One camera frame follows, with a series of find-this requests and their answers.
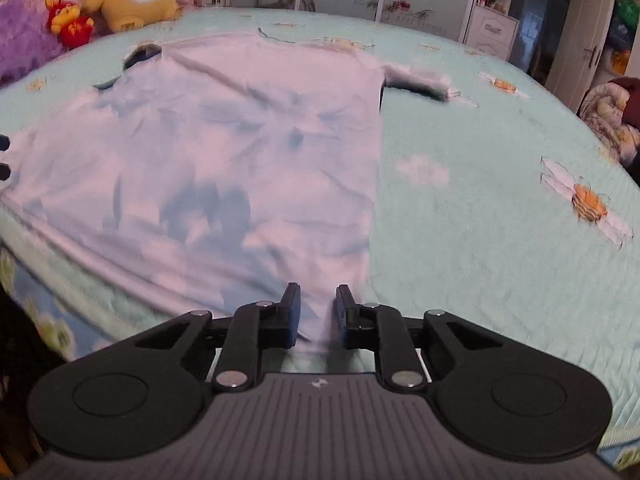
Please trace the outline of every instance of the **green bag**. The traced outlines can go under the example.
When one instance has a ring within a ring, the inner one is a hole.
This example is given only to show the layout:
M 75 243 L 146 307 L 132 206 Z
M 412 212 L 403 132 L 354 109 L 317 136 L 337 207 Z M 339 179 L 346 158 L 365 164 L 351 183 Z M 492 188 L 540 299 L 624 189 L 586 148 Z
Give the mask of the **green bag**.
M 640 18 L 640 7 L 635 1 L 620 0 L 617 13 L 625 25 L 635 32 L 638 28 L 638 18 Z

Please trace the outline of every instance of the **red plush toy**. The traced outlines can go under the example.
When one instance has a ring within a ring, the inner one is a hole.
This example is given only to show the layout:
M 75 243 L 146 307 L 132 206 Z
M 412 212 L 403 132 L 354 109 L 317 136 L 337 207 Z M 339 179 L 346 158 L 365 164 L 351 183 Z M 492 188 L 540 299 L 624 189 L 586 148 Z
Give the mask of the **red plush toy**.
M 80 16 L 80 6 L 64 0 L 45 0 L 49 10 L 47 28 L 69 49 L 89 43 L 94 20 Z

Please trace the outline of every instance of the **drawer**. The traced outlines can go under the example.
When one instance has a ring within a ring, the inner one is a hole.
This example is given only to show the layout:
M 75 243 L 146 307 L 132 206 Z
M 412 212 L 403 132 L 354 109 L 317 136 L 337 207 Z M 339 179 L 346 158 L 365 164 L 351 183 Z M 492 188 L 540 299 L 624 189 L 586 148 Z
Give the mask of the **drawer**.
M 510 45 L 499 43 L 498 41 L 492 40 L 491 38 L 476 36 L 474 38 L 469 38 L 466 44 L 471 48 L 479 50 L 480 52 L 489 54 L 489 56 L 499 57 L 504 61 L 507 61 L 509 59 Z
M 476 8 L 471 24 L 471 35 L 491 38 L 498 43 L 511 45 L 518 22 L 507 16 L 482 7 Z

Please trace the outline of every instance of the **purple fluffy blanket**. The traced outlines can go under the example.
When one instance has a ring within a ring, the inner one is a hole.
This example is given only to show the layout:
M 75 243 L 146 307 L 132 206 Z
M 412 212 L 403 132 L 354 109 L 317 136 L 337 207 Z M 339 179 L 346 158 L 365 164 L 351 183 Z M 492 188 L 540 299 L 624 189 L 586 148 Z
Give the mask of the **purple fluffy blanket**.
M 0 87 L 26 76 L 65 49 L 46 30 L 47 16 L 30 11 L 24 0 L 0 3 Z

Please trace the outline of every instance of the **t-shirt sleeve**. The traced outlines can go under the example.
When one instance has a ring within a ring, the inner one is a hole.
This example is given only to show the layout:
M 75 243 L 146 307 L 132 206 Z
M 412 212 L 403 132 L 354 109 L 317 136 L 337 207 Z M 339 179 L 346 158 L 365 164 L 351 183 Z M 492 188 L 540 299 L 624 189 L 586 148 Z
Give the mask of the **t-shirt sleeve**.
M 397 64 L 384 64 L 382 68 L 386 87 L 417 92 L 440 101 L 449 99 L 450 79 L 446 75 Z

